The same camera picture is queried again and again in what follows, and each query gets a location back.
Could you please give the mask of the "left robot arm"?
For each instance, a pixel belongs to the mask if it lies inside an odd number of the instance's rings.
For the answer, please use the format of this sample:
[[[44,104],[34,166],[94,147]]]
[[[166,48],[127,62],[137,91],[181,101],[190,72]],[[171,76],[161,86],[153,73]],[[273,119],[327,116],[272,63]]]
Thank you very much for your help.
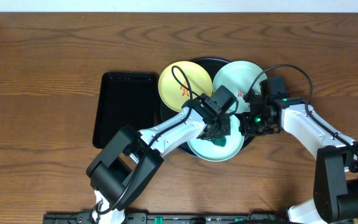
[[[186,106],[177,115],[149,129],[122,127],[86,170],[96,196],[95,223],[122,223],[124,210],[143,192],[179,145],[197,138],[225,136],[222,120],[229,113],[205,103]]]

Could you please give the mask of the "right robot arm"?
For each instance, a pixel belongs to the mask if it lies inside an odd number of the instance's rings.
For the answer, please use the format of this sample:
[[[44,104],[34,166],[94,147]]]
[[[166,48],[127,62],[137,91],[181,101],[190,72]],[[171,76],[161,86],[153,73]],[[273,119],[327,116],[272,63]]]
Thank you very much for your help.
[[[358,219],[358,142],[334,129],[302,98],[272,100],[240,116],[245,136],[285,131],[316,160],[313,198],[287,210],[293,223]]]

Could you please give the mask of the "light green plate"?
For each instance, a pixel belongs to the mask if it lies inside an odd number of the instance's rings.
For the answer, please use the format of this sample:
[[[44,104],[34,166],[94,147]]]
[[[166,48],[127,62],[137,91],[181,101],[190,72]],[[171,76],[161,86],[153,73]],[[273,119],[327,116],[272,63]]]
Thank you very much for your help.
[[[239,131],[239,119],[232,115],[230,121],[231,134],[226,136],[225,147],[217,147],[209,140],[194,139],[187,142],[189,148],[198,157],[207,161],[221,162],[234,157],[242,149],[245,137]]]
[[[223,66],[213,80],[213,93],[221,86],[230,90],[239,105],[236,113],[249,112],[249,103],[245,103],[243,96],[249,91],[253,81],[263,70],[256,64],[248,61],[235,61]]]

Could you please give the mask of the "green yellow sponge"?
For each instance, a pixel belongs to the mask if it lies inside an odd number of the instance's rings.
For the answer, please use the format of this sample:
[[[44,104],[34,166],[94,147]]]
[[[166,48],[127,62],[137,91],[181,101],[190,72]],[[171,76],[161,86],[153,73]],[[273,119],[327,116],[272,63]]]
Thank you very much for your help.
[[[214,138],[211,142],[217,147],[225,147],[227,144],[226,137]]]

